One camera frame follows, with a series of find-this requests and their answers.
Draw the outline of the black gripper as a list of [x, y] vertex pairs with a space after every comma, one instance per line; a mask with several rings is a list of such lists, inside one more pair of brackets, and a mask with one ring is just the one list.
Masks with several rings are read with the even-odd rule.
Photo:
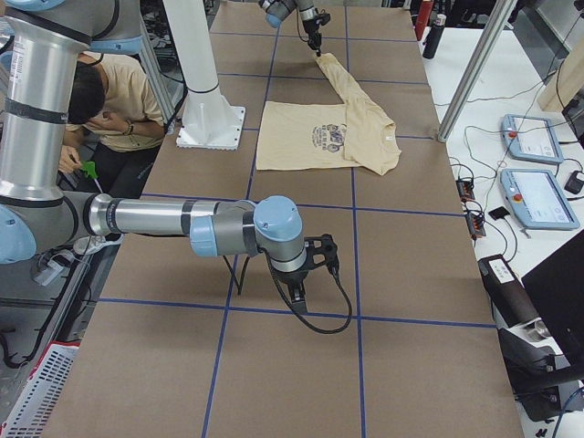
[[319, 21], [317, 18], [312, 18], [310, 20], [304, 21], [304, 30], [308, 37], [308, 45], [315, 46], [315, 52], [317, 56], [321, 56], [321, 39], [322, 36], [319, 32]]
[[287, 306], [306, 305], [304, 280], [311, 271], [316, 269], [316, 266], [304, 266], [291, 272], [283, 272], [271, 267], [271, 276], [276, 290]]

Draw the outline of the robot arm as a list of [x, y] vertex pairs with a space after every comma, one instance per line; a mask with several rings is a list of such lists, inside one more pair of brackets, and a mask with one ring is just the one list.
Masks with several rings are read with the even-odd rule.
[[147, 174], [164, 118], [137, 56], [136, 1], [8, 1], [14, 32], [1, 139], [1, 261], [92, 236], [184, 235], [199, 256], [265, 254], [295, 311], [315, 268], [296, 205], [146, 202], [115, 186]]
[[258, 5], [265, 12], [267, 23], [273, 28], [279, 28], [292, 13], [296, 12], [297, 19], [302, 21], [307, 34], [307, 45], [317, 57], [321, 56], [320, 28], [329, 22], [329, 13], [319, 12], [313, 1], [305, 0], [259, 0]]

